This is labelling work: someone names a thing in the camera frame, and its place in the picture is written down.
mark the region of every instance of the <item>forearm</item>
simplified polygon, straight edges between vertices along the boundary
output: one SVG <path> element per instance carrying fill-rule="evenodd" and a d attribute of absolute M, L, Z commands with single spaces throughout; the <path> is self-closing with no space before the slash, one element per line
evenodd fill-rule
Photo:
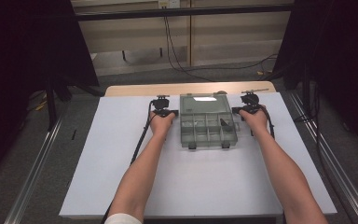
<path fill-rule="evenodd" d="M 153 135 L 145 149 L 124 174 L 112 201 L 109 216 L 126 213 L 143 220 L 164 141 L 165 134 Z"/>
<path fill-rule="evenodd" d="M 306 177 L 297 164 L 281 149 L 268 132 L 255 135 L 260 144 L 268 175 L 288 221 L 324 223 Z"/>

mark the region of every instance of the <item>tripod leg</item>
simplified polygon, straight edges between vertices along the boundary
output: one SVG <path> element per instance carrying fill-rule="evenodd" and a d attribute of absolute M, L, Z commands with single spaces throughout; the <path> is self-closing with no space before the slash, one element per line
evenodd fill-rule
<path fill-rule="evenodd" d="M 124 52 L 124 50 L 121 51 L 121 54 L 123 55 L 123 60 L 124 60 L 124 62 L 126 62 L 127 59 L 126 59 L 126 53 Z"/>
<path fill-rule="evenodd" d="M 53 128 L 54 124 L 57 121 L 57 111 L 54 102 L 54 90 L 52 87 L 51 77 L 49 76 L 47 77 L 47 81 L 46 81 L 46 96 L 48 99 L 48 118 L 49 118 L 48 130 L 51 131 L 51 129 Z"/>

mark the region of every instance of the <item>gray floor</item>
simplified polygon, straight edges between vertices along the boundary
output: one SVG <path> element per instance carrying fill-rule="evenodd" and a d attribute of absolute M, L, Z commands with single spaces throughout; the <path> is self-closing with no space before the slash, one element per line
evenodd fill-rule
<path fill-rule="evenodd" d="M 121 52 L 112 53 L 116 57 L 115 60 L 121 59 Z M 129 52 L 127 58 L 136 52 Z M 109 64 L 112 58 L 103 58 L 103 55 L 97 55 L 94 59 L 96 70 L 102 68 L 103 64 Z M 247 69 L 213 69 L 213 70 L 197 70 L 189 72 L 191 77 L 183 72 L 167 69 L 167 64 L 161 67 L 145 68 L 144 65 L 151 63 L 149 58 L 139 60 L 140 65 L 131 64 L 132 68 L 127 68 L 128 72 L 119 72 L 112 75 L 100 74 L 99 80 L 101 87 L 96 88 L 104 91 L 111 85 L 126 84 L 146 84 L 146 83 L 174 83 L 174 82 L 202 82 L 203 77 L 212 81 L 240 81 L 240 80 L 258 80 L 260 76 L 257 71 L 261 71 L 260 65 Z M 254 63 L 228 63 L 206 65 L 205 67 L 229 67 L 237 68 L 252 65 Z M 264 69 L 270 70 L 273 67 L 273 60 L 263 63 Z M 104 69 L 114 71 L 114 67 L 106 66 Z M 273 80 L 273 83 L 282 94 L 293 118 L 299 116 L 293 102 L 290 100 L 289 93 L 294 91 L 286 91 L 283 87 L 282 80 Z M 61 205 L 68 190 L 68 186 L 75 171 L 77 160 L 82 151 L 82 147 L 86 141 L 90 125 L 94 113 L 96 111 L 99 98 L 90 96 L 82 90 L 71 88 L 74 94 L 71 102 L 60 102 L 57 100 L 57 107 L 62 115 L 62 125 L 59 133 L 48 154 L 46 163 L 42 169 L 41 176 L 38 178 L 31 198 L 25 207 L 23 216 L 20 216 L 21 223 L 99 223 L 99 220 L 71 220 L 59 217 Z M 37 105 L 40 98 L 30 102 L 30 106 Z M 322 165 L 316 153 L 315 144 L 309 131 L 303 123 L 296 123 L 298 131 L 303 138 L 312 159 L 314 160 L 318 170 L 321 172 L 323 181 L 333 199 L 338 210 L 335 215 L 327 216 L 330 223 L 358 223 L 358 217 L 351 207 L 351 203 L 347 200 L 340 186 L 330 171 L 325 174 Z M 326 141 L 334 150 L 342 167 L 346 171 L 353 185 L 358 189 L 358 137 L 355 133 L 346 131 L 342 126 L 342 120 L 339 114 L 330 106 L 330 104 L 321 96 L 321 113 L 320 127 Z M 32 110 L 28 114 L 24 125 L 12 145 L 12 149 L 6 154 L 0 164 L 0 223 L 4 223 L 7 214 L 16 197 L 21 190 L 27 175 L 29 174 L 35 158 L 38 156 L 48 128 L 48 112 L 44 107 L 40 111 Z M 234 219 L 209 219 L 197 220 L 200 223 L 244 223 L 245 220 L 240 218 Z M 260 223 L 257 220 L 247 220 L 250 223 Z M 148 221 L 149 223 L 179 223 L 179 220 L 173 221 Z"/>

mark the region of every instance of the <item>hand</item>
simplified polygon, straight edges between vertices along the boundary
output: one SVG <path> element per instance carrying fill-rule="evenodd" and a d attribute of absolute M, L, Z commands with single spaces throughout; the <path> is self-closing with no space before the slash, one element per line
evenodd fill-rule
<path fill-rule="evenodd" d="M 250 114 L 244 110 L 240 110 L 240 115 L 245 119 L 246 123 L 248 123 L 248 125 L 251 127 L 251 130 L 255 134 L 268 131 L 267 117 L 261 109 L 258 109 L 255 114 Z"/>
<path fill-rule="evenodd" d="M 150 118 L 152 119 L 150 127 L 153 135 L 164 136 L 167 135 L 168 130 L 171 128 L 172 120 L 175 118 L 175 114 L 171 113 L 165 118 L 156 115 L 154 112 L 150 112 Z"/>

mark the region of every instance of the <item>wooden table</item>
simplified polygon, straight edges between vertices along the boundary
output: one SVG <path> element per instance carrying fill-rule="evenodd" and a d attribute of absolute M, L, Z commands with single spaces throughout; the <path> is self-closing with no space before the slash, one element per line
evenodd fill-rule
<path fill-rule="evenodd" d="M 180 95 L 190 92 L 213 93 L 218 91 L 225 91 L 227 94 L 231 94 L 250 90 L 275 92 L 273 84 L 269 81 L 250 81 L 111 86 L 106 90 L 105 96 Z"/>

